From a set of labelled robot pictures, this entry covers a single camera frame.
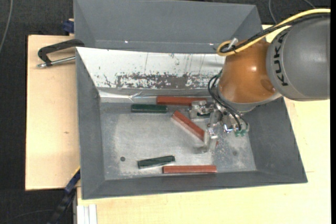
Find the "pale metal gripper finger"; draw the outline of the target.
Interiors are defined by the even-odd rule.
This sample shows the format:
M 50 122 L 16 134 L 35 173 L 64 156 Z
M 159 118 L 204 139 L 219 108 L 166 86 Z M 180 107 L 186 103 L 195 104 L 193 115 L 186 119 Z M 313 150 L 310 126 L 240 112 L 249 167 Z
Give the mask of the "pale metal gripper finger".
M 208 104 L 206 100 L 193 101 L 188 112 L 191 119 L 208 118 L 213 112 L 213 105 Z
M 218 141 L 218 131 L 215 127 L 208 126 L 204 134 L 203 152 L 214 151 Z

